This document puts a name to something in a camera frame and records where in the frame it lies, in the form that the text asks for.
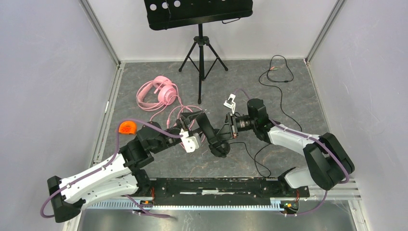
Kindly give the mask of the black headphones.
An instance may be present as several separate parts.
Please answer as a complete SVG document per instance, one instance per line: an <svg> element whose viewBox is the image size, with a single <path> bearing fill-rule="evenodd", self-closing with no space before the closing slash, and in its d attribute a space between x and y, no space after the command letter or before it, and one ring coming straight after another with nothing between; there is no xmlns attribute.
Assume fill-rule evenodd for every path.
<svg viewBox="0 0 408 231"><path fill-rule="evenodd" d="M224 125L221 128L213 128L207 115L203 111L181 113L181 118L185 121L198 124L199 130L205 136L211 153L220 158L227 157L230 151L228 140L233 139L232 125L229 122L229 115L226 116Z"/></svg>

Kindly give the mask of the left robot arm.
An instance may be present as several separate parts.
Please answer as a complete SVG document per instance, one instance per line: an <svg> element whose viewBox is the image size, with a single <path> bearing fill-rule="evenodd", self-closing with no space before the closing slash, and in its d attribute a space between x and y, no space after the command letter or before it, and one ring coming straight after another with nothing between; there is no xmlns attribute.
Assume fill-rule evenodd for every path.
<svg viewBox="0 0 408 231"><path fill-rule="evenodd" d="M156 122L132 118L131 121L141 124L142 128L125 146L116 146L112 156L73 176L47 179L49 197L41 206L40 215L63 223L106 199L134 193L146 196L151 191L151 183L142 168L153 162L152 154L179 143L188 153L199 148L199 133L190 130L190 124L199 114L200 111L182 113L175 126L167 129Z"/></svg>

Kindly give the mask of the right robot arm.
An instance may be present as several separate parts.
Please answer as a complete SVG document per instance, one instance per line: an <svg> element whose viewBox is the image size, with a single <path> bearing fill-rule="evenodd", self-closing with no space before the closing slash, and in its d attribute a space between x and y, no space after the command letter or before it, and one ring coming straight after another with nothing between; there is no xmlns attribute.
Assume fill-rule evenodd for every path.
<svg viewBox="0 0 408 231"><path fill-rule="evenodd" d="M222 143L237 138L239 132L251 130L259 140L303 156L306 167L282 174L278 183L281 195L291 196L297 188L310 185L329 191L337 184L349 182L355 166L333 134L314 135L289 128L269 118L263 100L258 98L247 102L247 110L247 115L227 113L225 125L216 132L216 137Z"/></svg>

